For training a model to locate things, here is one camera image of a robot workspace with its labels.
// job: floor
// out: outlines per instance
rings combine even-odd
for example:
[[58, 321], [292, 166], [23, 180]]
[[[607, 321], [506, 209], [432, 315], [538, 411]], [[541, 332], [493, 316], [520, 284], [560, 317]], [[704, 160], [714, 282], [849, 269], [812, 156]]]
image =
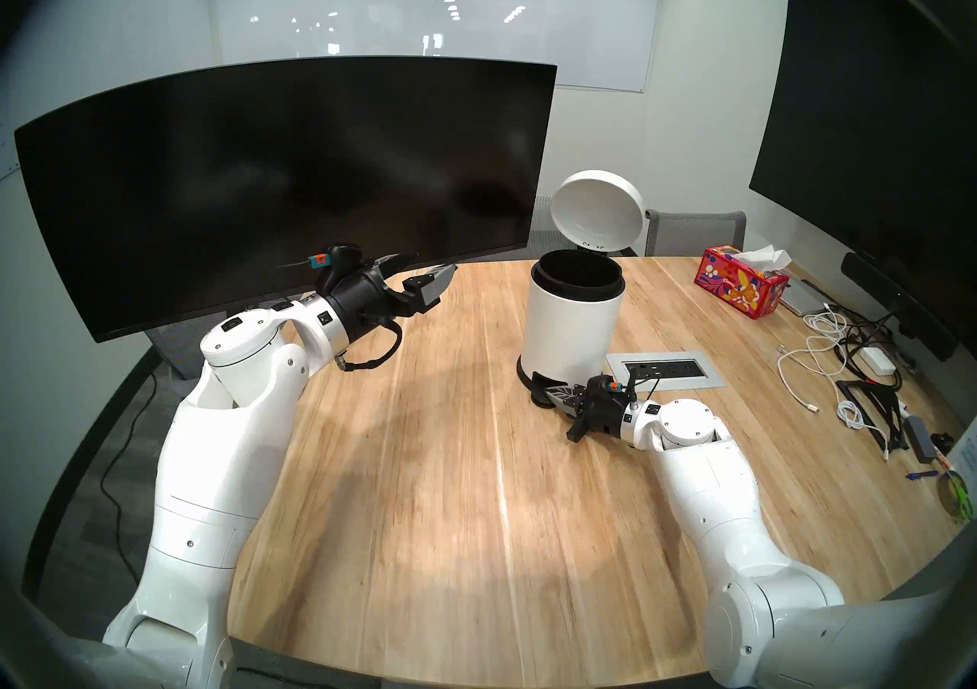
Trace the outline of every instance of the floor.
[[[192, 389], [192, 382], [180, 380], [166, 363], [153, 375], [156, 393], [136, 422], [132, 442], [105, 481], [105, 488], [122, 505], [122, 549], [137, 573], [143, 570], [152, 532], [152, 496], [159, 451], [178, 404]], [[150, 377], [105, 439], [70, 502], [52, 545], [37, 606], [69, 636], [101, 641], [112, 618], [136, 590], [115, 549], [115, 508], [102, 495], [99, 481], [124, 444], [133, 418], [150, 399], [152, 389]], [[237, 640], [234, 640], [234, 654], [239, 665], [232, 679], [234, 689], [417, 686], [325, 668]], [[655, 684], [656, 689], [716, 686], [707, 674]]]

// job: tv screen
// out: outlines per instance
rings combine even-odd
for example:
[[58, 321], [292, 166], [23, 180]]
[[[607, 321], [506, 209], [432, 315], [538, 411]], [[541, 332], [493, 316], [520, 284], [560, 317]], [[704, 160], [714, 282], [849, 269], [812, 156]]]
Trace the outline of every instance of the tv screen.
[[750, 188], [871, 261], [977, 351], [977, 68], [907, 0], [789, 0]]
[[79, 100], [16, 142], [103, 341], [312, 288], [303, 261], [333, 242], [418, 266], [525, 246], [555, 78], [454, 58], [220, 66]]

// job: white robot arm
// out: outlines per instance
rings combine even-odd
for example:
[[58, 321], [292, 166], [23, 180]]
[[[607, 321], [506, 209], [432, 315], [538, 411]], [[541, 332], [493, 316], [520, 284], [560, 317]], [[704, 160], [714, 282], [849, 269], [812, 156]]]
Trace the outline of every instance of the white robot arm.
[[831, 578], [780, 552], [750, 465], [702, 402], [639, 403], [607, 375], [547, 393], [576, 419], [569, 439], [594, 429], [654, 456], [672, 512], [703, 564], [703, 652], [723, 686], [872, 686], [899, 643], [939, 607], [940, 594], [845, 605]]
[[[203, 374], [177, 408], [159, 457], [143, 577], [103, 637], [115, 649], [77, 656], [112, 685], [139, 686], [150, 677], [154, 687], [229, 685], [227, 602], [237, 556], [281, 474], [306, 383], [332, 360], [356, 370], [389, 359], [401, 341], [394, 317], [437, 305], [456, 268], [405, 279], [396, 292], [384, 279], [410, 257], [361, 257], [349, 245], [334, 248], [321, 264], [330, 268], [318, 294], [245, 311], [201, 341]], [[304, 346], [284, 341], [287, 321]], [[377, 326], [397, 334], [391, 350], [377, 361], [347, 363], [349, 344]]]

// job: tissue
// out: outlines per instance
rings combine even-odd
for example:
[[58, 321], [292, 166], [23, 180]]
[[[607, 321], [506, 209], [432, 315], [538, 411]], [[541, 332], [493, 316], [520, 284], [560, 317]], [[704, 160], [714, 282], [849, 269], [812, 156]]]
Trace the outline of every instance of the tissue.
[[787, 265], [790, 263], [790, 256], [787, 255], [787, 251], [775, 250], [773, 244], [768, 244], [766, 247], [751, 250], [750, 252], [737, 252], [732, 257], [736, 258], [736, 260], [742, 260], [750, 268], [764, 273], [787, 268]]

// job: white trash can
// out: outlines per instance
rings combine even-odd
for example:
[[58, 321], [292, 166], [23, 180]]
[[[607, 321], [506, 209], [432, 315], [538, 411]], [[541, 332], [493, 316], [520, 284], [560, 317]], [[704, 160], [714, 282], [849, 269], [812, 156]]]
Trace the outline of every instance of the white trash can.
[[607, 256], [638, 239], [638, 190], [608, 171], [581, 171], [553, 195], [553, 222], [576, 250], [554, 250], [532, 267], [523, 352], [516, 362], [532, 401], [551, 407], [542, 387], [586, 384], [601, 373], [624, 296], [621, 266]]

